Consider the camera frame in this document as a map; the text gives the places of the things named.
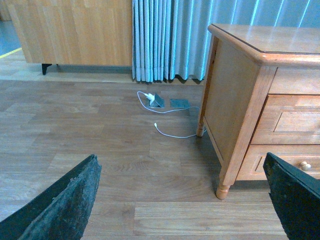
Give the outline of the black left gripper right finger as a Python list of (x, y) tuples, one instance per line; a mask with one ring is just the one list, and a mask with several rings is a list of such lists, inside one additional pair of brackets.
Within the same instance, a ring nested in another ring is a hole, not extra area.
[(290, 240), (320, 238), (320, 181), (298, 168), (266, 158), (270, 199)]

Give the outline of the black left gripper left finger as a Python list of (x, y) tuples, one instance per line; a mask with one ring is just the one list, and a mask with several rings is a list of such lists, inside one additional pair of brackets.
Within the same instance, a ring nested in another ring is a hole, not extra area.
[(0, 223), (2, 240), (79, 240), (95, 202), (102, 167), (88, 156)]

